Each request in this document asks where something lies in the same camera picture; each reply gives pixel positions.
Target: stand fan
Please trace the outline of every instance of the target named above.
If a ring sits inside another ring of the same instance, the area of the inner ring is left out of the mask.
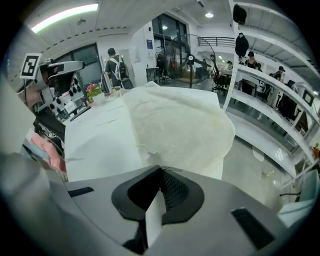
[[[193,52],[191,52],[190,43],[196,45]],[[212,66],[208,64],[205,59],[208,59],[213,63],[213,68],[216,73],[219,74],[216,65],[216,54],[211,45],[200,36],[185,34],[181,36],[181,39],[175,38],[165,48],[164,52],[168,77],[189,84],[190,89],[192,88],[192,84],[199,84],[209,78],[210,73],[207,69]]]

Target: white backpack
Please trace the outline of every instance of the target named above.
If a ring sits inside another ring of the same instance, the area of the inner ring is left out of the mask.
[[[113,63],[116,64],[115,70],[114,70],[114,72],[112,71],[112,73],[114,74],[114,76],[117,80],[122,81],[123,75],[126,74],[126,66],[125,66],[124,62],[122,61],[122,59],[120,57],[119,57],[119,61],[117,61],[114,58],[111,58],[110,61],[112,61]]]

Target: hanging black bag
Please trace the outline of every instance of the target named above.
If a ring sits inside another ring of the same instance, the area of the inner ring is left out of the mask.
[[[249,43],[244,34],[240,33],[235,40],[235,53],[238,56],[245,56],[249,48]]]
[[[233,20],[240,25],[244,25],[246,23],[246,18],[246,10],[235,4],[233,7]]]

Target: window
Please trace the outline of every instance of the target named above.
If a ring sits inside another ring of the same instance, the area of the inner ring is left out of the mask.
[[[101,79],[101,68],[98,62],[91,63],[85,66],[84,69],[79,71],[82,83],[84,86],[94,82],[95,84],[100,83]]]
[[[160,28],[159,28],[159,20],[158,20],[158,18],[154,18],[154,19],[152,20],[152,29],[153,29],[153,33],[160,34]]]
[[[162,14],[160,15],[160,21],[162,26],[162,34],[169,37],[171,40],[176,40],[178,37],[176,20]]]
[[[181,22],[179,22],[179,32],[180,32],[181,40],[183,40],[183,38],[186,38],[184,35],[187,34],[187,28],[186,28],[186,25],[182,24]]]
[[[168,15],[161,14],[152,20],[152,27],[156,54],[164,50],[164,53],[172,58],[170,68],[176,69],[187,57],[186,48],[179,42],[180,40],[188,41],[188,38],[184,36],[187,33],[186,25]],[[167,53],[170,44],[172,52]]]
[[[97,62],[98,53],[96,51],[96,47],[92,45],[73,51],[73,59],[75,61],[84,61],[86,65],[92,62]]]
[[[90,83],[100,83],[102,68],[98,58],[98,49],[95,44],[88,45],[57,58],[54,62],[69,62],[69,61],[84,61],[85,67],[77,73],[79,84],[86,88]],[[104,92],[108,92],[106,82],[102,79],[103,86],[101,87]]]

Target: pink fabric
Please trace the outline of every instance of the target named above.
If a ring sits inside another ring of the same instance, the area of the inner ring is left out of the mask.
[[[66,171],[66,163],[64,159],[58,154],[56,148],[54,145],[52,145],[50,142],[46,141],[44,138],[42,138],[39,134],[34,133],[31,138],[31,142],[35,145],[37,145],[40,149],[47,152],[49,158],[50,158],[50,165],[57,168],[58,170],[62,172]]]

